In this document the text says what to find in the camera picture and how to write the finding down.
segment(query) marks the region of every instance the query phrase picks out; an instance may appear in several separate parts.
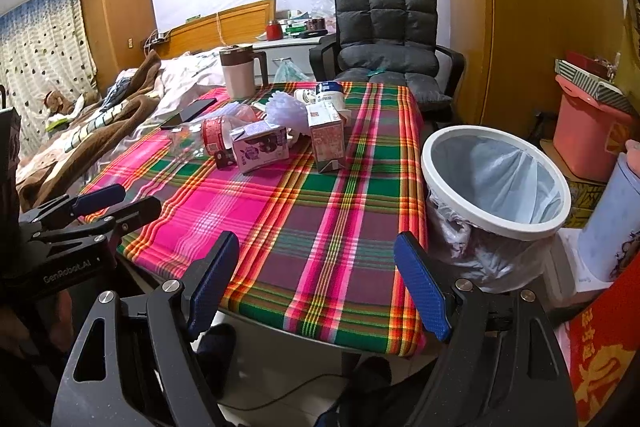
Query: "plaid tablecloth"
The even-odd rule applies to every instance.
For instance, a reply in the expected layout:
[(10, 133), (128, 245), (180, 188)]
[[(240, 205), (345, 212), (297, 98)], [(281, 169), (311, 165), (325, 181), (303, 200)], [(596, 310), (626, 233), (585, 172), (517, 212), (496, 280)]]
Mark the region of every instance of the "plaid tablecloth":
[[(348, 168), (319, 174), (310, 139), (289, 160), (240, 174), (212, 160), (172, 167), (167, 133), (156, 131), (113, 161), (85, 189), (113, 183), (127, 201), (154, 195), (161, 217), (123, 240), (130, 261), (180, 277), (224, 230), (241, 245), (222, 307), (304, 337), (407, 356), (420, 321), (393, 260), (393, 242), (410, 230), (426, 245), (420, 171), (422, 117), (405, 87), (343, 84), (353, 114)], [(279, 84), (293, 92), (314, 84)], [(266, 101), (270, 90), (256, 100)], [(225, 89), (211, 110), (228, 102)]]

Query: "white trash can rim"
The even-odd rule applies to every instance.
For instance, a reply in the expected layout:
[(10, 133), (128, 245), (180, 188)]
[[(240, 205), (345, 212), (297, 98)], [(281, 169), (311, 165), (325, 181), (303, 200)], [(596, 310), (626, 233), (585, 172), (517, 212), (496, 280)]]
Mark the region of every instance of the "white trash can rim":
[[(501, 140), (528, 153), (558, 183), (562, 198), (559, 212), (552, 219), (542, 223), (518, 223), (494, 216), (467, 201), (444, 181), (443, 177), (437, 172), (431, 156), (431, 152), (438, 143), (456, 136), (478, 136)], [(571, 210), (569, 185), (555, 163), (533, 147), (532, 144), (504, 131), (475, 125), (457, 125), (440, 129), (425, 142), (422, 149), (421, 165), (424, 179), (443, 203), (450, 206), (461, 217), (467, 219), (476, 227), (504, 237), (511, 237), (521, 241), (535, 241), (553, 235), (562, 227)]]

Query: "blue cylinder container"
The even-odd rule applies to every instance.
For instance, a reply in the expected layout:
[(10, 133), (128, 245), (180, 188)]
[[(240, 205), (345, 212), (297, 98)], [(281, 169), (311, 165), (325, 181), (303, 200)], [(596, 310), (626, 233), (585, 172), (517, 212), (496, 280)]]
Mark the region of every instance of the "blue cylinder container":
[(601, 281), (614, 280), (640, 247), (640, 178), (618, 156), (613, 174), (578, 237), (578, 254)]

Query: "polka dot curtain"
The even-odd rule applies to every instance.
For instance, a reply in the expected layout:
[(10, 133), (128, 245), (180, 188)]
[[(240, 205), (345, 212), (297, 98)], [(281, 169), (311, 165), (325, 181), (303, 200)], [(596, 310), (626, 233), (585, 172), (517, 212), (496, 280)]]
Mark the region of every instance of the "polka dot curtain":
[(30, 0), (0, 17), (0, 84), (22, 117), (20, 157), (32, 155), (46, 141), (45, 95), (96, 90), (80, 0)]

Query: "floor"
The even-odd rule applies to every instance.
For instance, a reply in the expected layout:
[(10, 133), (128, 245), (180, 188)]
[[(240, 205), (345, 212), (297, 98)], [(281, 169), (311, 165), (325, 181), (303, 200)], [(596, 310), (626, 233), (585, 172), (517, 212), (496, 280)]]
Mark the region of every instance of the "floor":
[[(225, 396), (220, 401), (220, 409), (233, 424), (311, 427), (338, 398), (345, 380), (325, 377), (264, 409), (253, 412), (234, 409), (248, 409), (267, 403), (322, 373), (340, 374), (341, 350), (218, 312), (213, 324), (222, 322), (232, 324), (238, 334)], [(433, 342), (428, 347), (425, 354), (411, 359), (386, 357), (392, 369), (392, 383), (404, 380), (431, 362), (439, 346)]]

